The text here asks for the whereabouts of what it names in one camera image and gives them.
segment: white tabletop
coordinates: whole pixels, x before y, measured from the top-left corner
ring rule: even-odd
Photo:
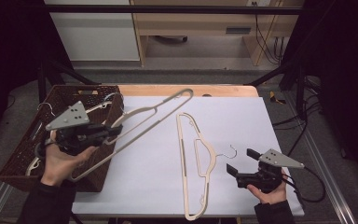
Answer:
[[[150,124],[170,111],[181,99],[171,100],[158,108]],[[124,98],[125,111],[141,106],[155,105],[165,97],[128,96]],[[110,163],[102,192],[78,192],[73,212],[104,217],[182,217],[184,215],[183,182],[176,114],[186,112],[197,122],[202,135],[218,156],[211,173],[208,207],[205,217],[240,217],[253,215],[258,200],[247,190],[239,189],[235,178],[226,171],[227,163],[240,173],[253,174],[258,161],[246,156],[252,148],[264,153],[270,148],[281,151],[272,129],[269,114],[260,97],[193,97],[178,111],[163,120],[157,127],[118,153]],[[123,133],[143,120],[140,115],[126,120]],[[184,133],[194,132],[183,122]],[[135,136],[129,133],[117,141],[119,148]],[[185,135],[186,168],[188,173],[189,207],[191,213],[200,210],[203,194],[203,178],[198,176],[193,137]],[[200,147],[201,167],[209,164],[209,154]],[[295,216],[304,212],[287,186],[287,197]]]

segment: white plastic hanger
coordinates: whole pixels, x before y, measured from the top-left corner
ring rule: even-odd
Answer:
[[[186,172],[186,156],[185,156],[185,146],[184,146],[184,139],[183,139],[183,131],[182,131],[182,123],[180,120],[181,116],[188,117],[190,119],[190,122],[192,126],[194,127],[198,138],[194,139],[194,148],[196,150],[196,160],[197,160],[197,168],[198,173],[200,177],[204,178],[204,194],[201,200],[201,208],[197,214],[190,215],[189,214],[189,206],[188,206],[188,189],[187,189],[187,172]],[[176,115],[176,122],[177,122],[177,128],[178,128],[178,134],[179,134],[179,141],[180,141],[180,155],[181,155],[181,161],[182,161],[182,179],[183,179],[183,193],[184,193],[184,206],[185,206],[185,217],[187,220],[192,221],[200,216],[202,216],[207,208],[208,205],[208,195],[209,195],[209,182],[210,182],[210,176],[211,172],[216,165],[216,152],[214,151],[211,144],[209,144],[204,137],[202,136],[200,132],[200,128],[198,127],[196,121],[191,117],[191,115],[187,113],[179,113]],[[199,158],[199,150],[198,150],[198,142],[201,142],[205,147],[208,149],[209,155],[210,155],[210,162],[208,169],[205,174],[203,174],[200,170],[200,158]]]
[[[69,179],[76,182],[78,180],[80,180],[81,178],[83,178],[84,176],[88,175],[89,173],[91,173],[92,171],[94,171],[95,169],[97,169],[98,167],[100,167],[101,165],[103,165],[105,162],[110,161],[114,156],[116,156],[121,150],[123,150],[124,148],[126,148],[127,146],[129,146],[131,143],[133,143],[135,140],[137,140],[138,138],[140,138],[142,135],[144,135],[145,133],[147,133],[148,131],[150,131],[151,129],[153,129],[154,127],[156,127],[160,122],[162,122],[163,120],[165,120],[169,115],[171,115],[173,112],[175,112],[177,109],[179,109],[182,105],[184,105],[185,103],[187,103],[192,97],[193,97],[193,90],[191,89],[183,89],[169,97],[167,97],[166,99],[164,99],[162,102],[156,104],[156,105],[152,105],[152,106],[145,106],[145,107],[140,107],[137,109],[133,109],[130,112],[123,112],[123,115],[118,118],[115,123],[112,124],[112,128],[118,127],[120,126],[124,121],[126,121],[127,119],[129,119],[130,117],[146,112],[146,111],[154,111],[154,113],[152,115],[150,115],[149,117],[147,117],[146,119],[144,119],[143,121],[141,121],[140,123],[138,123],[137,125],[135,125],[134,127],[130,128],[127,132],[122,133],[121,135],[119,135],[117,138],[115,138],[114,140],[108,141],[107,139],[104,141],[105,144],[107,145],[111,145],[114,144],[118,139],[122,138],[123,136],[127,135],[128,133],[132,132],[134,129],[136,129],[137,127],[139,127],[141,124],[145,123],[147,120],[151,119],[152,117],[154,117],[155,115],[157,115],[158,113],[158,107],[161,105],[166,104],[167,102],[169,102],[172,99],[178,98],[183,96],[185,93],[188,93],[189,96],[187,99],[185,99],[181,104],[179,104],[177,107],[175,107],[172,111],[170,111],[169,113],[167,113],[166,115],[162,116],[160,119],[158,119],[157,121],[155,121],[154,123],[152,123],[151,125],[149,125],[147,128],[145,128],[141,133],[137,134],[135,137],[133,137],[131,140],[129,140],[127,143],[123,144],[121,147],[119,148],[115,148],[114,152],[112,152],[112,154],[110,154],[109,156],[107,156],[106,158],[104,158],[103,160],[101,160],[100,162],[96,163],[94,166],[90,167],[87,171],[85,171],[83,174],[78,175],[77,177],[73,177],[70,176]]]
[[[87,109],[87,110],[86,110],[86,113],[89,113],[89,112],[94,111],[94,110],[96,110],[96,109],[104,109],[104,108],[106,108],[108,105],[111,105],[111,104],[112,104],[112,101],[103,101],[101,104],[95,105],[95,106],[93,106],[92,108]]]

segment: wicker basket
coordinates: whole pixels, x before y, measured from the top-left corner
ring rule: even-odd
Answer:
[[[41,141],[43,134],[46,132],[44,127],[54,119],[53,114],[60,114],[65,111],[69,105],[73,105],[78,101],[81,101],[86,109],[88,109],[100,104],[103,98],[112,92],[119,92],[118,86],[54,86],[44,102],[49,103],[53,111],[51,111],[48,104],[41,104],[39,106],[39,110],[33,122],[0,171],[0,180],[16,189],[30,191],[37,178],[44,172],[43,162],[40,162],[39,166],[34,169],[29,176],[25,175],[25,173],[28,165],[34,159],[35,146]],[[112,104],[107,108],[97,109],[88,113],[91,122],[102,123],[106,120],[106,123],[112,124],[122,115],[122,97],[119,94],[115,94],[112,98],[109,98],[109,100],[112,100]],[[115,144],[101,146],[84,165],[74,171],[73,176],[78,176],[110,155],[114,147]],[[103,189],[108,168],[109,162],[106,162],[89,175],[80,179],[77,182],[77,191],[100,192]]]

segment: black cable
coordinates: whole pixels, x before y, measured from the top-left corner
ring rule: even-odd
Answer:
[[[274,41],[274,56],[276,59],[279,58],[279,54],[277,53],[277,47],[278,47],[278,37],[275,36],[275,41]]]
[[[319,105],[321,102],[315,102],[315,103],[313,103],[312,105],[310,105],[310,107],[308,107],[307,108],[307,110],[306,111],[310,111],[312,108],[314,108],[315,106],[317,106],[317,105]]]
[[[325,195],[326,195],[326,186],[324,184],[324,182],[322,181],[322,179],[316,175],[310,168],[308,167],[304,167],[305,170],[307,170],[308,172],[310,172],[311,174],[313,174],[318,180],[319,182],[321,183],[322,185],[322,196],[319,198],[319,199],[316,199],[316,200],[312,200],[312,199],[306,199],[306,198],[302,198],[304,201],[308,202],[308,203],[319,203],[321,202],[324,198],[325,198]]]
[[[308,121],[305,120],[305,126],[303,128],[303,130],[301,131],[301,134],[298,136],[298,138],[296,139],[295,143],[293,144],[292,148],[290,148],[289,153],[287,153],[287,156],[290,157],[290,155],[292,154],[293,150],[295,150],[295,147],[297,146],[298,142],[300,141],[302,135],[304,134],[305,130],[307,129],[308,126]]]
[[[319,93],[316,93],[316,94],[312,94],[311,96],[309,96],[305,101],[307,102],[308,100],[310,100],[311,98],[313,97],[318,97],[319,98]]]
[[[268,174],[268,175],[270,175],[272,177],[279,178],[281,181],[283,181],[287,185],[291,186],[295,190],[295,194],[297,195],[297,198],[299,199],[298,201],[301,203],[301,206],[303,206],[303,208],[304,208],[305,205],[302,203],[302,201],[305,201],[307,203],[319,203],[325,198],[325,195],[326,195],[326,188],[325,188],[325,184],[322,181],[322,179],[318,175],[316,175],[310,168],[305,166],[304,169],[306,171],[310,172],[312,175],[314,175],[319,180],[319,182],[321,183],[321,185],[322,185],[322,196],[320,198],[318,198],[318,199],[304,198],[302,196],[300,190],[298,189],[295,180],[290,175],[284,175],[284,174],[275,175],[274,173],[272,173],[272,172],[270,172],[270,171],[268,171],[268,170],[266,170],[264,168],[261,168],[260,171],[263,172],[263,173],[266,173],[266,174]],[[292,179],[293,183],[288,181],[287,179],[283,178],[283,176],[287,176],[288,178]]]
[[[260,41],[258,40],[258,35],[257,35],[257,33],[260,33],[261,38],[262,38],[262,40],[263,40],[263,42],[264,42],[264,45],[266,46],[266,49],[267,49],[267,52],[268,52],[269,56],[267,55],[267,53],[266,53],[265,49],[263,48],[263,46],[260,44]],[[257,41],[257,44],[258,44],[258,46],[260,46],[261,50],[263,50],[263,53],[266,55],[268,61],[269,61],[270,63],[273,63],[273,64],[278,64],[278,63],[277,63],[277,60],[272,56],[271,52],[269,51],[269,46],[267,45],[267,42],[266,42],[266,40],[264,39],[264,36],[263,36],[263,34],[261,34],[261,31],[260,31],[260,29],[259,29],[259,27],[258,27],[257,14],[255,14],[255,40]]]
[[[300,123],[300,124],[297,124],[297,125],[295,125],[295,126],[289,127],[289,128],[274,128],[274,130],[275,130],[275,131],[292,130],[292,129],[297,128],[298,126],[301,126],[301,125],[303,125],[303,124],[304,124],[304,122],[303,122],[303,123]]]
[[[320,111],[320,107],[318,107],[318,108],[316,108],[316,109],[314,109],[314,110],[311,110],[310,112],[309,112],[309,114],[308,114],[308,116],[309,115],[311,115],[311,114],[313,114],[313,113],[315,113],[316,111]]]
[[[284,36],[281,37],[281,49],[280,49],[280,52],[279,52],[279,65],[281,65],[282,58],[283,58],[283,44],[284,44]]]
[[[319,102],[316,102],[316,103],[310,105],[310,107],[308,107],[305,111],[306,111],[306,112],[307,112],[307,111],[310,111],[314,106],[316,106],[316,105],[318,105],[318,104],[319,104]],[[273,123],[273,124],[272,124],[272,127],[279,126],[279,125],[282,125],[282,124],[285,124],[285,123],[289,123],[289,122],[291,122],[291,121],[293,121],[293,120],[298,119],[298,117],[299,117],[299,115],[295,115],[295,116],[291,117],[290,119],[285,119],[285,120],[283,120],[283,121],[279,121],[279,122]]]

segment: white cabinet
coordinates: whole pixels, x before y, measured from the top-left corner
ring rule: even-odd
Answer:
[[[46,4],[128,5],[128,0],[45,0]],[[50,13],[71,61],[139,61],[130,13]]]

